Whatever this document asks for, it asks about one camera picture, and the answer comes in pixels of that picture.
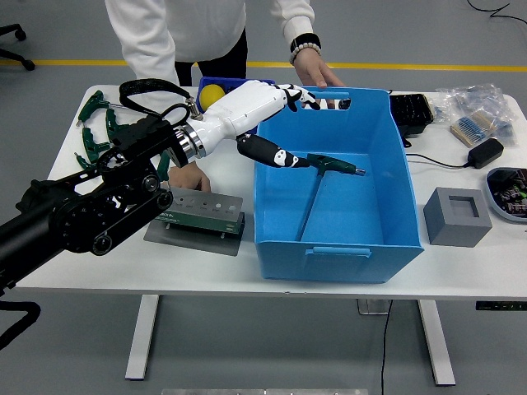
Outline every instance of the person's hand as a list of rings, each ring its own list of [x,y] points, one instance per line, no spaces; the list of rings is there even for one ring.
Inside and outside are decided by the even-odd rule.
[[[172,167],[168,172],[168,184],[172,187],[211,192],[211,181],[196,162],[182,167]]]
[[[319,53],[312,48],[304,48],[295,59],[296,74],[304,86],[318,86],[321,89],[328,86],[345,86],[331,71]],[[334,109],[333,100],[328,100],[328,108]]]

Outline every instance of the yellow ball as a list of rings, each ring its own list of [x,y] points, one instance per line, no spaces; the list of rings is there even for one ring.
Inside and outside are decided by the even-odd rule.
[[[206,85],[199,94],[199,105],[201,105],[203,111],[207,111],[212,104],[216,103],[223,96],[225,96],[225,91],[221,86],[216,84]]]

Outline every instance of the robotic arm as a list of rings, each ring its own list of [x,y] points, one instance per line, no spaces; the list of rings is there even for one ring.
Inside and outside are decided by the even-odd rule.
[[[182,167],[193,156],[210,155],[221,140],[230,138],[237,139],[242,155],[267,165],[310,165],[268,140],[245,134],[286,105],[296,110],[297,101],[318,109],[315,97],[304,88],[247,81],[201,116],[191,105],[178,103],[158,114],[129,99],[149,91],[172,91],[191,102],[187,92],[167,81],[139,80],[139,88],[127,84],[121,86],[121,102],[147,116],[118,130],[112,148],[94,169],[56,181],[33,180],[16,205],[21,214],[0,226],[0,295],[63,250],[108,253],[167,209],[172,195],[161,188],[151,162],[165,150]],[[175,108],[183,108],[185,116],[171,124],[164,116]],[[75,191],[78,184],[96,177],[102,178],[98,188],[85,195]]]

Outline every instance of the blue tray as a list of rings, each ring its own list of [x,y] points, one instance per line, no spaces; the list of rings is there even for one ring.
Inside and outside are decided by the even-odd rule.
[[[349,109],[284,109],[258,134],[306,156],[352,162],[365,176],[255,165],[254,241],[265,278],[382,283],[423,248],[408,163],[386,91],[310,88]],[[313,194],[313,207],[308,213]],[[299,229],[308,216],[302,238]]]

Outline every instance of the yellow floor line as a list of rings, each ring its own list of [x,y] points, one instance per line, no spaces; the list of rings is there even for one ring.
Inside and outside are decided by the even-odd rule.
[[[117,66],[125,67],[124,60],[101,59],[41,59],[33,60],[37,66]],[[0,66],[19,64],[12,60],[0,60]],[[357,70],[405,70],[437,72],[527,72],[527,66],[470,65],[470,64],[420,64],[420,63],[328,63],[331,68]],[[288,62],[247,62],[253,68],[289,68]]]

